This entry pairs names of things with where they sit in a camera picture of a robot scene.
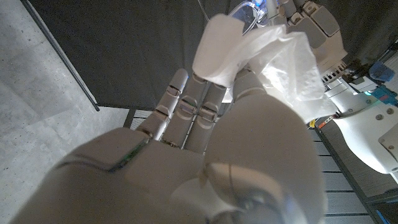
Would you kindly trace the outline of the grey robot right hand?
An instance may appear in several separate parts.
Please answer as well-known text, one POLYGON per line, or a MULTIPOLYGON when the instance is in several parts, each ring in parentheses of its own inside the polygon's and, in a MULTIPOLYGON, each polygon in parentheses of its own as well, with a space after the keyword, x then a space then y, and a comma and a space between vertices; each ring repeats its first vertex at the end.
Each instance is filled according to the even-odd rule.
POLYGON ((241 70, 203 152, 114 129, 44 177, 13 223, 322 223, 322 168, 302 119, 241 70))

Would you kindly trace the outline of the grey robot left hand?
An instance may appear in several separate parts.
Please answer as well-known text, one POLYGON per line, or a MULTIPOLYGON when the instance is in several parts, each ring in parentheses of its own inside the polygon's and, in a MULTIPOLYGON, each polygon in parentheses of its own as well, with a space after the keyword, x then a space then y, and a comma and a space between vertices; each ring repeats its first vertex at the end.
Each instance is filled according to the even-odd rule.
POLYGON ((285 25, 287 32, 302 32, 314 54, 324 84, 343 74, 347 55, 340 26, 333 14, 311 0, 269 0, 267 18, 272 25, 285 25))

